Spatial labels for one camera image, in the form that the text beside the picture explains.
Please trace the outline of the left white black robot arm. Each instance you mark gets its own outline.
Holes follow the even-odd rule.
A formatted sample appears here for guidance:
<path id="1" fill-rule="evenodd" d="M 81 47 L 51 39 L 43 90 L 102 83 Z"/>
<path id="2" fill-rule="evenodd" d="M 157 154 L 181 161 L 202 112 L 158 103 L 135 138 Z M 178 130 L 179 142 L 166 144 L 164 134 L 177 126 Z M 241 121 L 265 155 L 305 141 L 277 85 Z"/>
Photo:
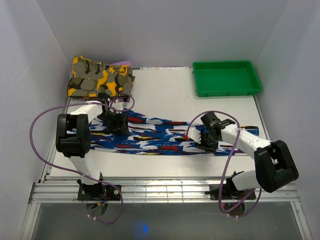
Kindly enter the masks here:
<path id="1" fill-rule="evenodd" d="M 57 117 L 56 150 L 68 158 L 80 175 L 77 183 L 82 192 L 94 200 L 107 198 L 108 190 L 102 184 L 103 175 L 95 167 L 89 154 L 91 149 L 91 123 L 98 119 L 106 124 L 114 135 L 129 135 L 127 103 L 112 100 L 106 93 L 98 94 L 93 100 L 70 113 Z"/>

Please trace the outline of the blue white red patterned trousers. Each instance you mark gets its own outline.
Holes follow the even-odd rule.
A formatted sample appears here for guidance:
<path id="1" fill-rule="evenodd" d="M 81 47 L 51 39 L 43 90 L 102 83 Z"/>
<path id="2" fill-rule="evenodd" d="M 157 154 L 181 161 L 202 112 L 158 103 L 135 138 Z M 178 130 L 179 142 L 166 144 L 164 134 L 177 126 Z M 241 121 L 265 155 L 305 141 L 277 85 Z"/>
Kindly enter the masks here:
<path id="1" fill-rule="evenodd" d="M 232 149 L 231 144 L 220 141 L 215 152 L 206 152 L 197 148 L 195 141 L 186 141 L 184 138 L 188 122 L 147 116 L 133 110 L 127 113 L 129 135 L 115 135 L 109 131 L 105 122 L 93 120 L 90 126 L 91 149 L 168 156 L 228 156 Z"/>

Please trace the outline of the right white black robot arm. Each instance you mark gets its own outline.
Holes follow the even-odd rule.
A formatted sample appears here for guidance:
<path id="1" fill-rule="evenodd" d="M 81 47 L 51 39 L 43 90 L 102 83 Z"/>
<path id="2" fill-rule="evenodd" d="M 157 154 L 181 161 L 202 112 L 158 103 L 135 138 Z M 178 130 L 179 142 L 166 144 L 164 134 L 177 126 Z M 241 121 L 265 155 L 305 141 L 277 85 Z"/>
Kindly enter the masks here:
<path id="1" fill-rule="evenodd" d="M 268 193 L 299 178 L 299 172 L 287 144 L 270 141 L 240 128 L 234 120 L 220 120 L 212 111 L 201 117 L 204 129 L 198 132 L 197 147 L 216 152 L 219 142 L 232 144 L 254 160 L 254 170 L 234 172 L 219 187 L 218 195 L 237 199 L 247 190 L 262 189 Z"/>

